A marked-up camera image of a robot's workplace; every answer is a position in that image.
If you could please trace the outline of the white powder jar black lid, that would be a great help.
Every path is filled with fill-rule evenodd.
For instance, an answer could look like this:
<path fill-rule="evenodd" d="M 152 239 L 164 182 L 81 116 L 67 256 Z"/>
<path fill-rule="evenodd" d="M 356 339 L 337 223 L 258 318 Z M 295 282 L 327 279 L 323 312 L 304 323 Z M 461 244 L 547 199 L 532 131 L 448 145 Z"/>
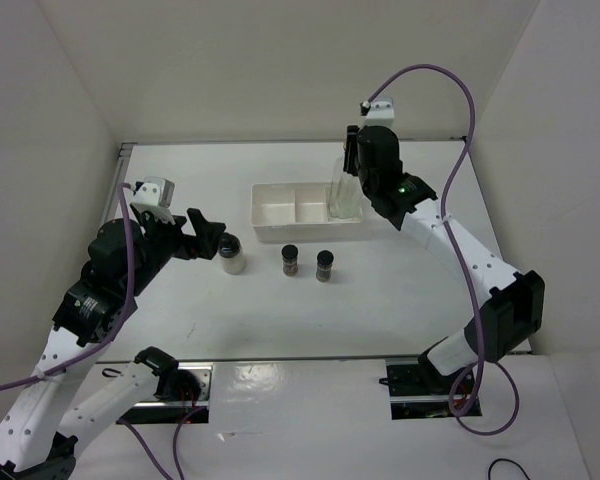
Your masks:
<path fill-rule="evenodd" d="M 218 255 L 223 270 L 228 274 L 240 274 L 246 266 L 240 240 L 230 233 L 223 233 L 220 236 Z"/>

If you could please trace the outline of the glass oil bottle gold spout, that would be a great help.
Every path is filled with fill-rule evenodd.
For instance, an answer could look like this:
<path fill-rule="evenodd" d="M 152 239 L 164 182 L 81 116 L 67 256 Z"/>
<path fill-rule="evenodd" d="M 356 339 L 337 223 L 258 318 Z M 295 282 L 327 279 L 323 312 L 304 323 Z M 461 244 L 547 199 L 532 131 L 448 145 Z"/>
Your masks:
<path fill-rule="evenodd" d="M 344 173 L 338 189 L 338 210 L 341 219 L 357 217 L 361 208 L 361 187 L 357 176 Z"/>

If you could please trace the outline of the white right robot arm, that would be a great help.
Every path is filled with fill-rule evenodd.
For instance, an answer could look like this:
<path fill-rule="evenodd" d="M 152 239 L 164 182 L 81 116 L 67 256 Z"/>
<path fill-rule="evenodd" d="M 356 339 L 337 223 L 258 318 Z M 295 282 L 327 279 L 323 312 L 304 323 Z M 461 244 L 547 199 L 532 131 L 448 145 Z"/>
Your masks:
<path fill-rule="evenodd" d="M 404 171 L 391 129 L 349 126 L 344 171 L 359 181 L 379 216 L 419 241 L 468 288 L 473 318 L 418 357 L 416 378 L 423 389 L 447 391 L 464 368 L 499 361 L 540 329 L 544 280 L 491 252 L 443 209 L 432 187 Z"/>

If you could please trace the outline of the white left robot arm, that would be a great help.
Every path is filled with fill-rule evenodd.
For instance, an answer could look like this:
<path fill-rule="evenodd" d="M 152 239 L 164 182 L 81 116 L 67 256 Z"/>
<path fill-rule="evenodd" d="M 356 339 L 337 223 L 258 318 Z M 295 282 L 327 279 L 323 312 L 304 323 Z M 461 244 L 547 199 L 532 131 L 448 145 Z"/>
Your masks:
<path fill-rule="evenodd" d="M 65 294 L 32 375 L 0 422 L 0 479 L 66 479 L 86 447 L 137 402 L 199 388 L 178 361 L 156 347 L 140 351 L 106 387 L 73 400 L 135 299 L 173 258 L 212 259 L 226 226 L 190 208 L 162 222 L 152 213 L 111 220 L 89 244 L 80 279 Z"/>

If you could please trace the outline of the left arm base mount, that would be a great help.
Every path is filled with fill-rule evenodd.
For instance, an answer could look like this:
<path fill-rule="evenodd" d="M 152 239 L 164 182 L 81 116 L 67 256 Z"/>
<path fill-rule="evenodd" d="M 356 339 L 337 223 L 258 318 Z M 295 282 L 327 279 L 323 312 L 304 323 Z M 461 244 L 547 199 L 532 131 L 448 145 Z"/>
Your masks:
<path fill-rule="evenodd" d="M 174 380 L 158 396 L 136 403 L 122 419 L 132 425 L 178 424 L 193 413 L 187 423 L 207 423 L 212 374 L 211 364 L 182 363 Z"/>

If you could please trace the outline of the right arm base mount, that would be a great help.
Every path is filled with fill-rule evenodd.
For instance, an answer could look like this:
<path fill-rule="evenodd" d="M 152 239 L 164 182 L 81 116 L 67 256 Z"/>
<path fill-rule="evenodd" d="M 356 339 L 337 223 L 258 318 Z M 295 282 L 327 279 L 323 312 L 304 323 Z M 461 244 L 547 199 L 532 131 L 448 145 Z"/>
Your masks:
<path fill-rule="evenodd" d="M 454 379 L 423 367 L 418 356 L 394 356 L 385 359 L 378 383 L 387 390 L 393 420 L 429 420 L 453 417 L 449 394 Z"/>

